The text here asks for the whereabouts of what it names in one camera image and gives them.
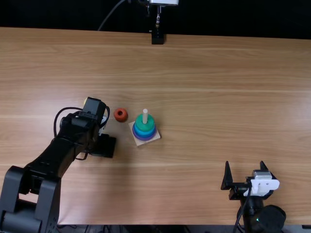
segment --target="blue ring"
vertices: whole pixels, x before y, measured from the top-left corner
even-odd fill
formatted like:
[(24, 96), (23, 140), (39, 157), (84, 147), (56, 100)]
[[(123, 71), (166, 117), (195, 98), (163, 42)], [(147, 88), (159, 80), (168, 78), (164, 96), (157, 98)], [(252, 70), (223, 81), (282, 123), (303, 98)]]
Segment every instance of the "blue ring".
[(134, 124), (133, 130), (135, 131), (137, 136), (141, 138), (148, 138), (148, 137), (153, 136), (156, 133), (156, 127), (154, 127), (152, 130), (148, 132), (143, 132), (143, 131), (140, 131), (135, 124)]
[(150, 136), (150, 134), (152, 134), (152, 132), (155, 130), (155, 126), (153, 126), (153, 128), (149, 130), (148, 132), (144, 132), (144, 131), (139, 130), (136, 124), (134, 124), (134, 130), (139, 136), (142, 136), (142, 137), (148, 136), (148, 135)]

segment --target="red ring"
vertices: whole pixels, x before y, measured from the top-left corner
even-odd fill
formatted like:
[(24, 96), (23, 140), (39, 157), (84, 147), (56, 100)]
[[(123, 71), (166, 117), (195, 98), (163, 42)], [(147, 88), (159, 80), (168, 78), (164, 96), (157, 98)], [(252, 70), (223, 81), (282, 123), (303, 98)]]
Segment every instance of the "red ring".
[(124, 108), (117, 108), (114, 112), (114, 117), (119, 122), (125, 122), (127, 120), (128, 114)]

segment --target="black cable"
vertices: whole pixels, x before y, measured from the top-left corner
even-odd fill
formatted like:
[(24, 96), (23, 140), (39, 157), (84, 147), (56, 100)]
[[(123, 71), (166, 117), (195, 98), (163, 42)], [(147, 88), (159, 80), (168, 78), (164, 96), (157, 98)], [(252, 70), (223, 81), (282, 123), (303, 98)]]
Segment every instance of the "black cable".
[(86, 226), (86, 230), (85, 230), (85, 232), (84, 232), (84, 233), (86, 233), (86, 232), (87, 232), (88, 226), (89, 226), (89, 225), (87, 225), (87, 226)]
[(80, 160), (80, 161), (85, 160), (85, 159), (87, 158), (87, 156), (88, 156), (88, 152), (86, 152), (86, 153), (85, 153), (85, 155), (84, 155), (84, 158), (83, 158), (83, 159), (76, 158), (76, 160)]
[(242, 215), (243, 215), (243, 212), (244, 212), (244, 209), (245, 209), (245, 207), (246, 207), (246, 204), (248, 203), (248, 200), (249, 200), (249, 198), (250, 198), (250, 196), (251, 196), (252, 185), (251, 185), (251, 183), (249, 183), (249, 184), (250, 184), (250, 187), (248, 188), (247, 197), (246, 197), (246, 200), (245, 200), (245, 202), (244, 202), (243, 207), (241, 208), (241, 211), (240, 211), (240, 213), (239, 213), (239, 216), (237, 217), (237, 220), (236, 220), (236, 222), (235, 222), (235, 224), (234, 224), (233, 233), (235, 233), (236, 230), (237, 230), (238, 223), (239, 223), (239, 221), (240, 221), (240, 219), (241, 219), (241, 217), (242, 217)]
[(106, 23), (106, 21), (108, 20), (108, 18), (112, 15), (112, 13), (117, 9), (118, 6), (121, 5), (121, 3), (123, 3), (125, 0), (121, 0), (119, 1), (114, 8), (112, 8), (112, 10), (109, 12), (109, 14), (106, 16), (106, 18), (103, 20), (103, 22), (101, 23), (101, 25), (99, 26), (99, 28), (97, 29), (98, 31), (100, 31), (103, 27), (103, 25)]
[(244, 233), (244, 232), (239, 228), (239, 226), (238, 226), (237, 229), (239, 230), (240, 233)]
[(62, 229), (64, 227), (71, 227), (71, 228), (74, 228), (76, 229), (77, 228), (77, 225), (57, 225), (57, 228), (58, 229)]
[(185, 225), (185, 228), (186, 228), (188, 233), (191, 233), (191, 231), (190, 231), (190, 229), (189, 229), (189, 227), (187, 225)]
[(243, 226), (241, 226), (241, 224), (239, 223), (239, 227), (242, 229), (242, 230), (244, 230), (244, 227)]
[(57, 136), (57, 132), (56, 132), (56, 123), (57, 123), (57, 119), (58, 119), (59, 115), (60, 115), (63, 111), (69, 110), (69, 109), (74, 109), (74, 110), (80, 110), (80, 111), (82, 111), (82, 108), (76, 108), (76, 107), (67, 107), (67, 108), (61, 109), (61, 110), (56, 114), (55, 119), (54, 119), (54, 125), (53, 125), (54, 137)]

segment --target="wooden table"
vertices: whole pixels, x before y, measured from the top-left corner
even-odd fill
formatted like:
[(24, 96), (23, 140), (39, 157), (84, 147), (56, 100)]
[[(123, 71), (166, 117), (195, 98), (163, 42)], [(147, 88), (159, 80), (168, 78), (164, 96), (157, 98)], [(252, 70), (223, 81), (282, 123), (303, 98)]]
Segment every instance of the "wooden table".
[(234, 224), (226, 160), (237, 182), (263, 160), (280, 180), (265, 204), (310, 224), (311, 41), (1, 28), (0, 81), (1, 184), (87, 96), (155, 118), (162, 139), (141, 148), (110, 118), (115, 156), (72, 163), (60, 224)]

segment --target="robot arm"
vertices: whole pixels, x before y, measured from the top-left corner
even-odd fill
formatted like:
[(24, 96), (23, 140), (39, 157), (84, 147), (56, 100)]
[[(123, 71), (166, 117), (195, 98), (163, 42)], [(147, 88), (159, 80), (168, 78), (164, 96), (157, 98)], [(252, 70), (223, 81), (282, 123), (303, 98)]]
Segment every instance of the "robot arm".
[[(0, 197), (0, 230), (5, 233), (52, 233), (59, 217), (61, 178), (76, 156), (90, 153), (112, 157), (116, 139), (99, 136), (105, 109), (100, 100), (87, 98), (83, 110), (62, 118), (60, 131), (43, 153), (26, 167), (12, 166)], [(29, 192), (37, 203), (19, 198)]]
[(260, 163), (260, 169), (254, 170), (251, 177), (246, 177), (246, 182), (234, 183), (229, 162), (226, 161), (221, 190), (230, 190), (229, 199), (241, 202), (234, 233), (239, 228), (241, 215), (245, 233), (281, 233), (286, 219), (285, 212), (275, 205), (263, 205), (263, 201), (269, 198), (278, 186), (279, 181), (263, 161)]

